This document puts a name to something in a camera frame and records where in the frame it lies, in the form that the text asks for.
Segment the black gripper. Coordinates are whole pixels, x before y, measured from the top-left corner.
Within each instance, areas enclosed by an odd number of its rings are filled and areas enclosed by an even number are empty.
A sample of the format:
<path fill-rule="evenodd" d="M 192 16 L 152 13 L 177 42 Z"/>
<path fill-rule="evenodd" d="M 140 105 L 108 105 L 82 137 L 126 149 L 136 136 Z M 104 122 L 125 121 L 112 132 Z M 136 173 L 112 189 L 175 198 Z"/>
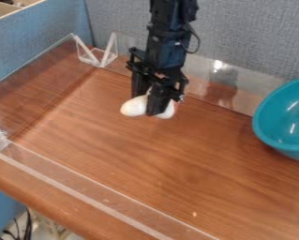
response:
<path fill-rule="evenodd" d="M 172 116 L 173 102 L 184 100 L 189 80 L 179 67 L 157 69 L 145 62 L 145 52 L 129 48 L 126 69 L 130 71 L 130 96 L 142 96 L 148 90 L 147 115 Z"/>

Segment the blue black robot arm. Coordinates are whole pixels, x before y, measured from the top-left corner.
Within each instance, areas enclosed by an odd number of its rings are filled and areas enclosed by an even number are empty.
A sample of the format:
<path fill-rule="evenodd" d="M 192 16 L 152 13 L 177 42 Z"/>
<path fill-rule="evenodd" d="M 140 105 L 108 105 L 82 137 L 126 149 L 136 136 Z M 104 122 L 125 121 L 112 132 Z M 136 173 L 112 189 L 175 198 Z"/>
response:
<path fill-rule="evenodd" d="M 125 116 L 156 116 L 168 119 L 184 100 L 189 80 L 181 72 L 196 37 L 189 23 L 196 20 L 196 0 L 149 0 L 147 48 L 129 48 L 126 68 L 130 71 L 130 99 L 122 104 Z"/>

